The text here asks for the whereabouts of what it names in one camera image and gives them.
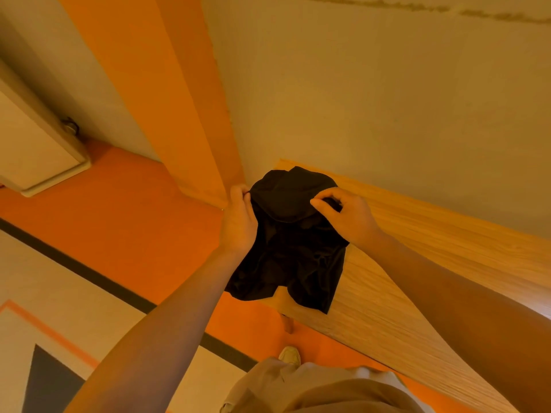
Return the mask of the person's right hand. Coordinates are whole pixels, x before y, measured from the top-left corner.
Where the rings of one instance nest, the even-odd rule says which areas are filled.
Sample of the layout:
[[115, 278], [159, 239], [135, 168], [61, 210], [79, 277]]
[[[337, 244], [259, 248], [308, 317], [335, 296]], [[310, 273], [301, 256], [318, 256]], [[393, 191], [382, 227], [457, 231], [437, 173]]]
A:
[[324, 199], [339, 211], [341, 228], [334, 228], [346, 241], [365, 253], [374, 248], [382, 237], [382, 230], [375, 221], [365, 199], [340, 187], [333, 187], [318, 193], [314, 198]]

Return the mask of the person's left hand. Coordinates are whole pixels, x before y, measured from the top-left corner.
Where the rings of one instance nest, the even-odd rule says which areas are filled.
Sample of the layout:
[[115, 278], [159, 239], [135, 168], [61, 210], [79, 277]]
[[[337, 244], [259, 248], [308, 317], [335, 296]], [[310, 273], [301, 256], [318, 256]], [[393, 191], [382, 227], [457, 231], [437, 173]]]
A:
[[223, 210], [219, 248], [243, 259], [256, 240], [258, 221], [253, 208], [233, 209], [228, 205]]

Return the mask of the black cloth shorts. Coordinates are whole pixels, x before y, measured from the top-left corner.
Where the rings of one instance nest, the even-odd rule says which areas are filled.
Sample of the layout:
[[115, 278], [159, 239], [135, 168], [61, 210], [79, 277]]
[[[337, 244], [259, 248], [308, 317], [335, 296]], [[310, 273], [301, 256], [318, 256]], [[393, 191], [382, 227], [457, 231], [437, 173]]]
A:
[[225, 291], [254, 301], [285, 287], [298, 305], [328, 314], [349, 243], [310, 200], [336, 186], [331, 177], [300, 166], [269, 171], [257, 181], [250, 189], [256, 239]]

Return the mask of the person's right forearm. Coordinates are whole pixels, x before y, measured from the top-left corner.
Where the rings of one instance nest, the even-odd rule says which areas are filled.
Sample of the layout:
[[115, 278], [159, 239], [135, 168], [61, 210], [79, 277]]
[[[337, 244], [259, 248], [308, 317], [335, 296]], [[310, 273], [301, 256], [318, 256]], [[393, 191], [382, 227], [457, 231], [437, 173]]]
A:
[[519, 413], [551, 413], [551, 319], [381, 230], [343, 236], [383, 269], [448, 346]]

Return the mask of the person's left forearm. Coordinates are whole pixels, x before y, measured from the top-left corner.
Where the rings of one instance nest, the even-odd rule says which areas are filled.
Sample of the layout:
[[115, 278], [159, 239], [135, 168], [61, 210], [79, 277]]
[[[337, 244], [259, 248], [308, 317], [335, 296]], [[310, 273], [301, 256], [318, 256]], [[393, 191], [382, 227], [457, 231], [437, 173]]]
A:
[[218, 247], [111, 349], [64, 413], [165, 413], [246, 253]]

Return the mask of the person's beige shoe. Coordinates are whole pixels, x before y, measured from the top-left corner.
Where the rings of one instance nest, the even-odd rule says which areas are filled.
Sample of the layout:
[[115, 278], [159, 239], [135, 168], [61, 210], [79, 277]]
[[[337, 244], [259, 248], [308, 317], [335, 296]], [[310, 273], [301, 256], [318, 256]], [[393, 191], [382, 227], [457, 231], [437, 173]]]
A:
[[282, 349], [278, 356], [278, 359], [281, 362], [295, 367], [300, 367], [302, 364], [299, 350], [293, 346], [286, 346], [284, 349]]

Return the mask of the person's beige clothing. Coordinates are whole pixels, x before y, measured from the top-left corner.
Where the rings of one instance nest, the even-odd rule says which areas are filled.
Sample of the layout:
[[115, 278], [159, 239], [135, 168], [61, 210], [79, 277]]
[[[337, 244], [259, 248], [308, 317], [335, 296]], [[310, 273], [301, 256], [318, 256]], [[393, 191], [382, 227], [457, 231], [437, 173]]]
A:
[[231, 389], [220, 413], [435, 413], [391, 371], [293, 365], [270, 357]]

